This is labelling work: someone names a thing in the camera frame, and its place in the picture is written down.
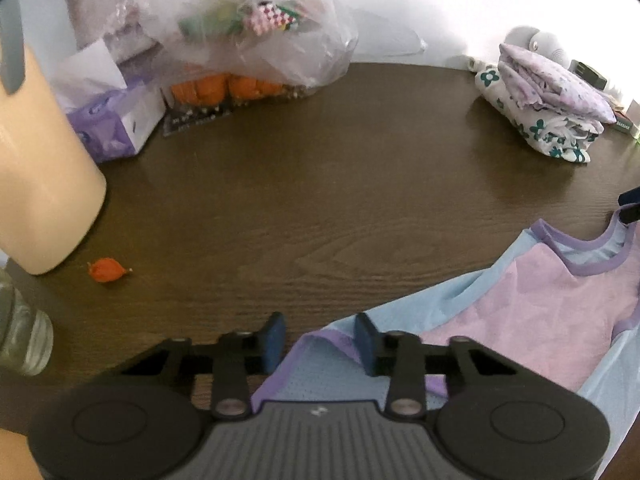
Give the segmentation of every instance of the gray handle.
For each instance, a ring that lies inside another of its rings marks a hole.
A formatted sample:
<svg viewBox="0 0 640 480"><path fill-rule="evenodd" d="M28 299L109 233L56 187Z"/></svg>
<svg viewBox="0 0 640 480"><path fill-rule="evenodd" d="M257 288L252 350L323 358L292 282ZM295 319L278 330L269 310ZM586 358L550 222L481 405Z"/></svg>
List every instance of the gray handle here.
<svg viewBox="0 0 640 480"><path fill-rule="evenodd" d="M18 0L0 0L0 81L11 95L24 81L24 38Z"/></svg>

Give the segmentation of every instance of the wood grain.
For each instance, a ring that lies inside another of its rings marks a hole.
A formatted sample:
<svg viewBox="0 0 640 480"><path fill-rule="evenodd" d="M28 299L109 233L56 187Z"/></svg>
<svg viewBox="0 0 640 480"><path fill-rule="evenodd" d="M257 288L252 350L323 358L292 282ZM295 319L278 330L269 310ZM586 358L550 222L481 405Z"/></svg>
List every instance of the wood grain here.
<svg viewBox="0 0 640 480"><path fill-rule="evenodd" d="M40 377L3 373L0 425L24 431L54 392L166 336L210 342L280 310L292 342L487 267L540 217L594 237L640 184L640 154L616 131L590 153L588 166L542 156L471 74L402 65L356 64L309 99L155 136L102 166L107 202L64 264L39 278L10 267L56 332ZM103 256L132 275L92 282ZM606 478L639 466L619 456Z"/></svg>

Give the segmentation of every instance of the beige container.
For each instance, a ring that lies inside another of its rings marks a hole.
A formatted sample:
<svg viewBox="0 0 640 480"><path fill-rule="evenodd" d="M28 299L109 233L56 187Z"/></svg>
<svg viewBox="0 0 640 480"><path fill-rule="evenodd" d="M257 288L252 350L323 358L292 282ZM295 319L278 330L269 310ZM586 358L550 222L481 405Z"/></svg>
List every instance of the beige container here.
<svg viewBox="0 0 640 480"><path fill-rule="evenodd" d="M100 211L106 182L28 47L25 79L0 84L0 249L30 274L61 263Z"/></svg>

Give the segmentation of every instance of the plastic-wrapped package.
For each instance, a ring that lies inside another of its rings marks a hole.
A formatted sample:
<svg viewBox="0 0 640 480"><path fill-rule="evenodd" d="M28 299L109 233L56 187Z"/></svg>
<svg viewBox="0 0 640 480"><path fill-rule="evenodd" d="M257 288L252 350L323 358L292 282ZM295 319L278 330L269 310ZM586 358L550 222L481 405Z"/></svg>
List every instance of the plastic-wrapped package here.
<svg viewBox="0 0 640 480"><path fill-rule="evenodd" d="M148 50L156 42L138 23L136 0L66 0L78 49L104 38L116 63Z"/></svg>
<svg viewBox="0 0 640 480"><path fill-rule="evenodd" d="M144 33L162 46L142 65L175 101L168 133L255 100L308 95L344 75L358 39L337 0L137 1Z"/></svg>

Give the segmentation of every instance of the ribbed gray panel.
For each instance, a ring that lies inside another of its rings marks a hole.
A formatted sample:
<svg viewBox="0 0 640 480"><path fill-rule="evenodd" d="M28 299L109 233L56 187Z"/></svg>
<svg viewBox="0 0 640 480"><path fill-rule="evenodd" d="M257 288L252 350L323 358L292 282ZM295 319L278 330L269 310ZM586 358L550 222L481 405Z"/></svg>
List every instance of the ribbed gray panel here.
<svg viewBox="0 0 640 480"><path fill-rule="evenodd" d="M267 402L259 416L219 424L166 480L471 480L416 424L373 402Z"/></svg>

